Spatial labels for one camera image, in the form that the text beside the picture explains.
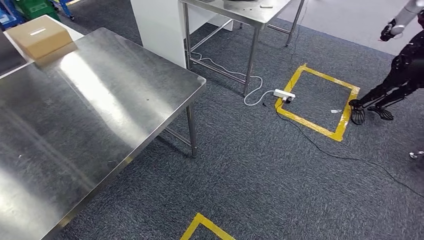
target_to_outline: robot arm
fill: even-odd
[[[391,20],[381,32],[380,39],[384,42],[402,33],[405,27],[424,10],[424,0],[409,0],[399,14]]]

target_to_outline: floor marking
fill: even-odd
[[[224,230],[219,228],[211,220],[207,219],[200,213],[196,214],[193,221],[190,223],[187,230],[185,230],[180,240],[189,240],[189,238],[195,232],[199,224],[202,224],[203,226],[211,230],[214,234],[216,234],[222,240],[236,240],[234,237],[230,236],[228,233],[226,233]]]
[[[275,102],[275,109],[276,111],[281,114],[284,115],[286,117],[288,117],[289,119],[292,119],[300,124],[305,125],[306,127],[313,129],[315,131],[317,131],[318,133],[321,133],[335,141],[341,142],[343,139],[343,134],[345,133],[346,130],[346,126],[348,125],[349,122],[349,118],[351,117],[351,108],[349,106],[349,101],[352,99],[355,99],[358,96],[359,90],[360,88],[357,86],[354,86],[352,84],[349,84],[347,82],[338,80],[334,77],[331,77],[327,74],[318,72],[316,70],[313,70],[309,67],[306,66],[306,63],[302,66],[300,66],[293,74],[293,76],[291,77],[290,81],[288,81],[287,85],[284,88],[285,92],[291,92],[293,87],[295,86],[295,84],[298,82],[299,77],[301,76],[302,72],[308,72],[311,73],[315,76],[321,77],[323,79],[326,79],[328,81],[331,81],[333,83],[342,85],[343,87],[346,87],[348,89],[351,89],[350,91],[350,95],[346,101],[346,105],[344,106],[344,110],[343,113],[341,115],[340,121],[337,124],[337,128],[335,129],[335,132],[332,132],[328,129],[323,128],[322,126],[319,126],[313,122],[310,122],[300,116],[297,116],[296,114],[293,114],[287,110],[283,109],[283,100],[281,98],[278,98],[277,101]]]

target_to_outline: floor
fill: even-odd
[[[412,21],[399,39],[379,41],[380,32],[387,22],[403,8],[409,0],[305,0],[300,15],[300,25],[367,46],[392,55],[399,54],[409,40],[423,29]],[[292,22],[300,0],[293,0],[278,16]]]
[[[127,14],[130,1],[116,2],[80,1],[71,6],[75,22],[63,22],[83,34],[106,27],[141,44],[134,17]],[[282,19],[273,24],[290,25]],[[193,42],[215,28],[204,25],[191,36]],[[220,31],[196,51],[242,72],[252,34],[249,26]],[[292,46],[284,47],[286,37],[271,29],[260,36],[254,74],[264,86],[249,102],[286,86],[305,63],[359,87],[362,96],[386,76],[393,58],[305,26]],[[239,240],[424,238],[419,195],[424,194],[424,161],[408,157],[424,141],[423,91],[392,106],[392,122],[367,112],[365,125],[348,123],[338,142],[278,116],[271,95],[248,107],[238,83],[198,65],[193,71],[208,80],[194,105],[198,158],[161,134],[56,240],[184,240],[197,214],[211,222],[200,224],[191,240],[231,239],[221,231]],[[297,98],[284,108],[329,130],[341,117],[331,110],[343,108],[348,95],[340,85],[310,74],[301,75],[293,93]],[[184,114],[171,127],[187,134]]]

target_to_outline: gray carpet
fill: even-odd
[[[140,43],[129,0],[83,0],[70,7],[82,33],[106,27]],[[288,23],[277,19],[279,27]],[[205,25],[194,42],[215,29]],[[197,49],[233,71],[245,71],[253,29],[221,31]],[[292,45],[267,29],[260,36],[254,74],[262,91],[283,88],[295,69],[312,69],[361,88],[378,84],[393,56],[305,27]],[[195,103],[199,156],[163,133],[57,236],[57,240],[179,239],[201,213],[238,240],[421,240],[424,199],[393,181],[378,166],[330,157],[310,143],[273,108],[275,98],[248,107],[242,86],[203,67],[207,90]],[[259,83],[254,81],[252,88]],[[290,111],[332,130],[346,89],[303,75],[293,89]],[[423,149],[422,90],[392,107],[395,120],[366,113],[362,126],[349,124],[342,142],[307,127],[302,131],[321,149],[340,157],[384,166],[397,180],[424,194],[424,161],[408,152]],[[187,134],[184,114],[172,128]],[[191,239],[219,239],[199,226]]]

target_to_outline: black robot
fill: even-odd
[[[423,9],[424,1],[410,0],[384,28],[380,39],[386,42],[400,34],[416,15],[418,15],[418,23],[424,29]],[[393,59],[391,70],[382,84],[361,99],[353,99],[349,102],[350,119],[356,125],[363,124],[364,109],[367,108],[368,111],[377,113],[381,119],[391,121],[394,119],[393,115],[386,108],[404,100],[406,96],[420,88],[424,88],[424,30],[414,36]]]

